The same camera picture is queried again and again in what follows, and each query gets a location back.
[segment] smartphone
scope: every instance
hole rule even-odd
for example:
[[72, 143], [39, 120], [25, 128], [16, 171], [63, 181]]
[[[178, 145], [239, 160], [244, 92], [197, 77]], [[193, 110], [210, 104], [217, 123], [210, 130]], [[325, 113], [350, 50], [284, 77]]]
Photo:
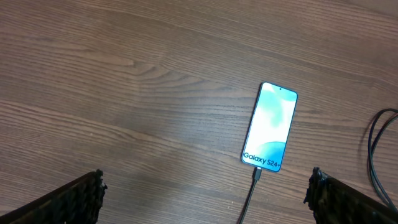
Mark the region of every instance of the smartphone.
[[281, 86], [261, 84], [242, 153], [244, 163], [280, 171], [297, 97]]

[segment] black cable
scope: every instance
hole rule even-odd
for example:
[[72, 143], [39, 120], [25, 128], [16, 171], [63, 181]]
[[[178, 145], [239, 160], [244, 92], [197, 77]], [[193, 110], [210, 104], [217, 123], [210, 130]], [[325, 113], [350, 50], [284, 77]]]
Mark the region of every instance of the black cable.
[[249, 190], [248, 197], [246, 198], [246, 201], [245, 201], [245, 203], [243, 205], [243, 208], [242, 208], [242, 213], [241, 213], [241, 216], [240, 216], [239, 221], [238, 221], [239, 224], [243, 223], [244, 216], [246, 215], [246, 212], [247, 212], [248, 207], [249, 207], [251, 195], [254, 192], [254, 187], [256, 186], [257, 181], [260, 179], [260, 176], [261, 176], [261, 168], [260, 167], [254, 168], [253, 181], [251, 183], [251, 187], [250, 187], [250, 190]]
[[[388, 112], [388, 111], [394, 112], [395, 115], [392, 116], [390, 119], [388, 119], [386, 123], [384, 123], [383, 127], [380, 129], [380, 131], [378, 132], [377, 136], [374, 138], [374, 141], [372, 143], [372, 136], [373, 136], [374, 127], [375, 127], [378, 119], [381, 117], [381, 115], [383, 115], [385, 112]], [[379, 178], [377, 177], [376, 170], [374, 169], [374, 165], [373, 165], [373, 154], [374, 154], [374, 150], [376, 149], [377, 143], [379, 142], [380, 137], [382, 136], [383, 132], [397, 118], [398, 118], [398, 110], [396, 110], [396, 109], [391, 109], [390, 108], [390, 109], [384, 109], [384, 110], [379, 111], [374, 117], [373, 124], [371, 126], [370, 131], [369, 131], [369, 139], [368, 139], [368, 166], [369, 166], [368, 167], [369, 168], [368, 172], [369, 172], [369, 176], [370, 176], [371, 182], [373, 184], [373, 187], [374, 187], [376, 193], [381, 198], [381, 200], [390, 209], [392, 209], [395, 212], [398, 212], [397, 208], [392, 203], [392, 200], [388, 196], [387, 192], [384, 190], [383, 186], [380, 183]]]

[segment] charging cable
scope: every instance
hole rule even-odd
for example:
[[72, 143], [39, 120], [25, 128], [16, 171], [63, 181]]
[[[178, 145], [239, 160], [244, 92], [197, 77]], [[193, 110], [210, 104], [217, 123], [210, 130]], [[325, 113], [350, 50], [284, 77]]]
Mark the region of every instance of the charging cable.
[[253, 181], [251, 183], [251, 187], [250, 187], [250, 191], [249, 191], [248, 197], [246, 198], [246, 201], [245, 201], [245, 203], [243, 205], [243, 208], [242, 208], [242, 213], [241, 213], [241, 216], [240, 216], [239, 222], [238, 222], [239, 224], [243, 223], [244, 216], [246, 215], [246, 212], [247, 212], [248, 207], [249, 207], [251, 195], [254, 192], [254, 187], [256, 186], [257, 181], [260, 179], [260, 176], [261, 176], [261, 168], [260, 167], [254, 168]]

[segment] phone screen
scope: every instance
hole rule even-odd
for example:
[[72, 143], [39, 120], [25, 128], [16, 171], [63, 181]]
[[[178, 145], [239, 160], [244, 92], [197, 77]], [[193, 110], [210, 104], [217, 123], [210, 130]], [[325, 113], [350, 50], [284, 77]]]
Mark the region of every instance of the phone screen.
[[278, 172], [282, 166], [297, 93], [271, 83], [261, 84], [242, 161]]

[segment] brown wooden surface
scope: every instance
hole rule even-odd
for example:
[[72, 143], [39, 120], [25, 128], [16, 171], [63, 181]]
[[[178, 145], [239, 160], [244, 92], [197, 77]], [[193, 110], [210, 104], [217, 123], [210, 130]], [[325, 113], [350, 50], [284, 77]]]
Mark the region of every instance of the brown wooden surface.
[[[313, 166], [377, 198], [367, 125], [398, 107], [398, 3], [0, 1], [0, 214], [97, 168], [100, 223], [236, 223], [260, 82], [298, 92], [245, 223], [315, 223]], [[398, 124], [377, 149], [398, 203]]]

